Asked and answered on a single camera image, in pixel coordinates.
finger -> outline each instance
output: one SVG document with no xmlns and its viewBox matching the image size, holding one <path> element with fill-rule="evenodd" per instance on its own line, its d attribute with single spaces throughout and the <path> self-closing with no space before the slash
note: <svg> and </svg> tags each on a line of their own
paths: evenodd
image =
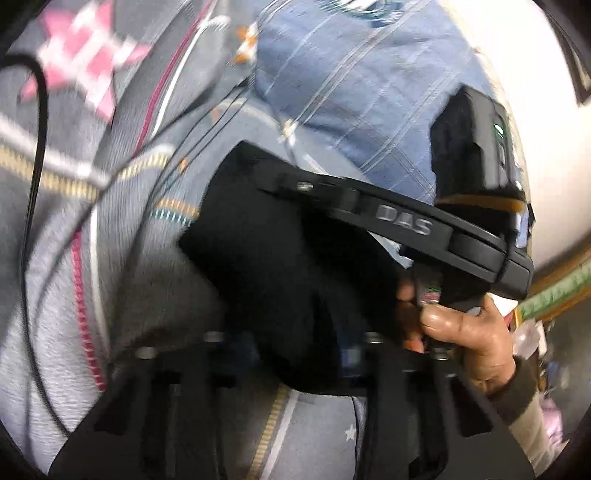
<svg viewBox="0 0 591 480">
<path fill-rule="evenodd" d="M 501 312 L 499 312 L 499 309 L 495 305 L 495 301 L 490 295 L 484 295 L 484 298 L 482 299 L 482 310 L 480 311 L 480 316 L 486 316 L 490 322 L 500 322 L 505 325 L 503 315 L 501 315 Z"/>
<path fill-rule="evenodd" d="M 494 333 L 494 323 L 441 305 L 425 305 L 421 312 L 421 325 L 429 337 L 442 342 L 455 343 L 477 352 L 488 351 Z"/>
<path fill-rule="evenodd" d="M 423 345 L 423 340 L 420 336 L 412 335 L 411 338 L 408 338 L 405 341 L 403 341 L 402 346 L 406 350 L 412 350 L 413 352 L 418 353 L 425 353 L 425 346 Z"/>
<path fill-rule="evenodd" d="M 402 301 L 411 301 L 414 298 L 414 284 L 410 278 L 400 279 L 396 298 Z"/>
</svg>

star print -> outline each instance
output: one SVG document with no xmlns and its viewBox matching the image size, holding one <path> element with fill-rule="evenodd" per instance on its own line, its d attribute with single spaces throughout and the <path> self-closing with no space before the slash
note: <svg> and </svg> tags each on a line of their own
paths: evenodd
<svg viewBox="0 0 591 480">
<path fill-rule="evenodd" d="M 114 35 L 112 0 L 100 5 L 89 2 L 75 15 L 47 8 L 41 23 L 49 38 L 37 50 L 37 58 L 47 89 L 73 85 L 97 115 L 111 121 L 115 113 L 113 73 L 144 59 L 151 47 Z M 28 100 L 36 92 L 37 82 L 31 77 L 22 88 L 21 99 Z"/>
<path fill-rule="evenodd" d="M 349 430 L 345 430 L 345 435 L 347 436 L 347 439 L 345 441 L 348 442 L 349 440 L 355 440 L 356 433 L 357 429 L 353 426 L 353 424 L 351 424 Z"/>
</svg>

screw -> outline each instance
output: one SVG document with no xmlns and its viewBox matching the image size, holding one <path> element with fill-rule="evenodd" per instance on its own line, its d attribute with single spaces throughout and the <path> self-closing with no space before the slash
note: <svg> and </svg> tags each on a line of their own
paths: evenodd
<svg viewBox="0 0 591 480">
<path fill-rule="evenodd" d="M 295 186 L 298 192 L 309 192 L 314 186 L 309 181 L 299 181 Z"/>
<path fill-rule="evenodd" d="M 206 343 L 222 343 L 223 332 L 205 332 L 205 335 L 203 335 L 203 340 Z"/>
<path fill-rule="evenodd" d="M 141 360 L 156 358 L 158 351 L 153 346 L 142 346 L 135 351 L 135 356 Z"/>
<path fill-rule="evenodd" d="M 382 336 L 378 332 L 365 332 L 367 343 L 382 343 Z"/>
</svg>

